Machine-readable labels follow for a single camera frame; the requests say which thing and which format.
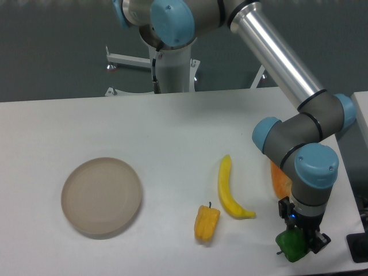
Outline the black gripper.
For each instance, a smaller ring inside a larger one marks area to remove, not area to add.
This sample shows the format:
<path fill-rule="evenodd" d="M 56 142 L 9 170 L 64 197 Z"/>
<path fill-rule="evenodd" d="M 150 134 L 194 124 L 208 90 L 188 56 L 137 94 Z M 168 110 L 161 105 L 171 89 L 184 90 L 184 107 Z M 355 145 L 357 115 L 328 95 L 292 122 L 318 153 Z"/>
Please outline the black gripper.
<path fill-rule="evenodd" d="M 279 216 L 285 221 L 286 230 L 295 227 L 304 230 L 306 253 L 319 253 L 331 238 L 320 232 L 320 224 L 325 213 L 325 204 L 319 206 L 305 205 L 293 196 L 278 201 Z"/>

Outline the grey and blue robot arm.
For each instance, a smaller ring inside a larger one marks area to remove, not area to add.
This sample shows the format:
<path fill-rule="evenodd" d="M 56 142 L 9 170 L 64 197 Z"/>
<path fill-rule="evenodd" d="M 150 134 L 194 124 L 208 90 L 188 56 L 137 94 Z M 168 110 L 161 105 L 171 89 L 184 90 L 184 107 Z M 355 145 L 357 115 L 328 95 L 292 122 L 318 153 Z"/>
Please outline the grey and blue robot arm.
<path fill-rule="evenodd" d="M 330 95 L 282 40 L 259 1 L 113 1 L 123 28 L 138 26 L 153 48 L 150 55 L 154 93 L 190 90 L 189 58 L 159 60 L 160 53 L 185 49 L 212 30 L 227 26 L 248 45 L 298 110 L 287 121 L 260 121 L 252 140 L 292 180 L 290 195 L 278 203 L 287 231 L 300 237 L 297 247 L 318 253 L 330 238 L 320 231 L 337 179 L 336 152 L 321 142 L 349 127 L 356 109 L 349 97 Z"/>

